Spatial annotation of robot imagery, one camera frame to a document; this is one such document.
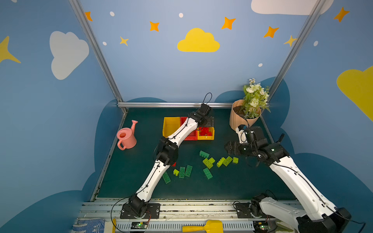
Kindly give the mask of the red lego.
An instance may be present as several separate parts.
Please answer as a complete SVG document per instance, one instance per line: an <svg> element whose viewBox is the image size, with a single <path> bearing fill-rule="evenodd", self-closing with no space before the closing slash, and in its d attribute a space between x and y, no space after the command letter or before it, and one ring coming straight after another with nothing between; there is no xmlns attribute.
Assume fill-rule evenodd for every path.
<svg viewBox="0 0 373 233"><path fill-rule="evenodd" d="M199 136L212 136L212 132L209 127L200 127Z"/></svg>

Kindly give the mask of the dark green lego top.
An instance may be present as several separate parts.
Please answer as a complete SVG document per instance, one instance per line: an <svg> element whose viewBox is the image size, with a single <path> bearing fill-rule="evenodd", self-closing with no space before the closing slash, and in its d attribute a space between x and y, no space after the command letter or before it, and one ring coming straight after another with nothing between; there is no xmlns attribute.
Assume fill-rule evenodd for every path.
<svg viewBox="0 0 373 233"><path fill-rule="evenodd" d="M203 157L203 158L206 158L206 159L208 159L209 156L210 156L209 153L207 153L207 152L205 152L205 151L202 151L202 150L199 152L199 155L200 155L201 157Z"/></svg>

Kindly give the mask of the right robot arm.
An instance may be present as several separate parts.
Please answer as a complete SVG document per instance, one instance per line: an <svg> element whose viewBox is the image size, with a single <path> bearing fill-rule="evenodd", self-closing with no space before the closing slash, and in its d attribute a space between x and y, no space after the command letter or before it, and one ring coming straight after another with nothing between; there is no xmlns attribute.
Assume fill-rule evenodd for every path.
<svg viewBox="0 0 373 233"><path fill-rule="evenodd" d="M264 163L287 185L302 209L276 201L266 194L253 197L250 214L254 218L272 216L298 233L341 233L351 220L347 209L338 208L301 172L289 152L281 145L284 134L270 144L262 128L240 125L238 141L229 141L225 150L230 155L252 156Z"/></svg>

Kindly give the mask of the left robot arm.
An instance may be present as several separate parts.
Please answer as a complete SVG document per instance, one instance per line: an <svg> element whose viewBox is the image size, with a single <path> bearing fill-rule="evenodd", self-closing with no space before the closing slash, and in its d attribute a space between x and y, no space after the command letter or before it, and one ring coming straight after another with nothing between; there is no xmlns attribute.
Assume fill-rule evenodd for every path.
<svg viewBox="0 0 373 233"><path fill-rule="evenodd" d="M152 197L153 191L167 169L178 159L178 150L181 143L190 133L199 127L207 127L211 119L211 107L205 103L191 112L186 121L170 136L162 137L157 146L156 160L141 187L129 199L128 204L135 217L142 217Z"/></svg>

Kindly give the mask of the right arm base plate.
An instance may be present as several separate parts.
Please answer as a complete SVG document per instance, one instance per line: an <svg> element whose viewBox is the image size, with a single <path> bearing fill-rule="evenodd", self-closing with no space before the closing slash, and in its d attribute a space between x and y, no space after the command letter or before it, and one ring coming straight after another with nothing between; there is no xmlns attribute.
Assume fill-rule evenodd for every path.
<svg viewBox="0 0 373 233"><path fill-rule="evenodd" d="M238 218L262 218L263 212L258 204L234 202Z"/></svg>

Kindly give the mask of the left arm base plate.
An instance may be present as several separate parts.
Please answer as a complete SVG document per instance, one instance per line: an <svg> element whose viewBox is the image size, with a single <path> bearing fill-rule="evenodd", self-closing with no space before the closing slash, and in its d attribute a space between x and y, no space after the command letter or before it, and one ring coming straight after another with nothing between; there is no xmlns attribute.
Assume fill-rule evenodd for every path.
<svg viewBox="0 0 373 233"><path fill-rule="evenodd" d="M147 204L145 210L141 210L140 215L137 215L135 211L131 208L130 204L126 203L123 205L120 212L120 219L159 219L160 207L159 203L149 203Z"/></svg>

